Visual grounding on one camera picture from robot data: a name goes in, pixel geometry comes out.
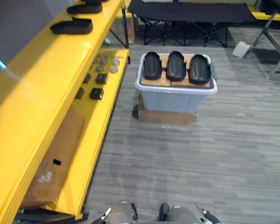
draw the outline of floor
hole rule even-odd
[[[161,43],[131,46],[105,143],[93,176],[85,224],[115,202],[127,199],[139,220],[155,220],[162,202],[185,206],[195,215],[195,203],[215,214],[222,224],[280,224],[280,73],[264,75],[278,54],[263,37],[241,59],[235,44],[249,42],[258,29],[230,28],[229,48],[162,47]],[[280,30],[273,30],[280,43]],[[211,57],[219,80],[189,125],[135,119],[135,88],[140,57],[148,51],[203,53]]]

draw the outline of plastic storage box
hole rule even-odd
[[[193,113],[208,95],[212,95],[217,92],[217,84],[213,77],[215,76],[215,71],[212,66],[209,89],[141,85],[145,55],[146,54],[143,54],[140,60],[140,66],[138,68],[136,79],[136,88],[141,91],[141,96],[146,110]],[[158,55],[164,56],[169,54],[158,53]],[[207,55],[203,56],[206,57],[208,63],[211,64],[210,57]]]

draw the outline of white box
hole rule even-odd
[[[141,85],[145,55],[146,54],[143,54],[141,57],[135,85],[136,88],[141,91],[143,104],[146,110],[193,113],[208,95],[217,92],[217,84],[213,76],[210,78],[209,89]],[[158,55],[168,56],[169,54],[158,53]],[[203,56],[207,58],[210,64],[210,58],[207,55]]]
[[[233,50],[233,55],[236,57],[243,57],[247,51],[249,50],[250,45],[240,41],[237,46],[235,47],[235,49]]]

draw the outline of round metal button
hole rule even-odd
[[[99,60],[99,63],[100,63],[100,64],[107,64],[107,63],[108,63],[108,60],[107,60],[107,58],[102,57],[102,58]]]
[[[110,72],[111,73],[116,73],[116,72],[118,72],[118,68],[116,66],[111,66]]]
[[[104,70],[104,67],[103,67],[103,65],[99,65],[99,66],[96,67],[95,70],[96,70],[97,72],[101,72],[101,71]]]
[[[98,63],[98,58],[97,58],[97,57],[95,57],[92,63],[93,63],[93,64]]]
[[[114,66],[120,65],[120,60],[119,60],[119,59],[113,60],[113,61],[112,61],[112,65],[114,65]]]

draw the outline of yellow shelf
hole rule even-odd
[[[265,13],[257,11],[253,5],[249,5],[248,8],[253,16],[258,20],[269,20],[271,18],[270,15],[266,15]],[[280,21],[280,14],[275,15],[273,20]]]
[[[81,86],[85,90],[81,99],[75,99],[73,105],[85,118],[84,130],[80,137],[75,155],[72,159],[68,176],[62,187],[59,199],[56,203],[46,205],[44,208],[62,213],[74,215],[76,219],[82,217],[81,208],[85,194],[96,164],[97,156],[103,141],[105,131],[112,113],[113,104],[123,76],[126,60],[129,55],[128,49],[101,49],[99,52],[108,52],[108,61],[114,58],[120,60],[119,71],[115,74],[108,73],[110,63],[105,66],[101,73],[108,73],[107,84],[96,84],[95,78],[97,64],[89,70],[91,79],[88,84]],[[89,94],[92,88],[103,88],[102,100],[92,100]]]
[[[103,3],[87,35],[54,35],[64,11],[0,72],[0,224],[11,223],[122,0]]]

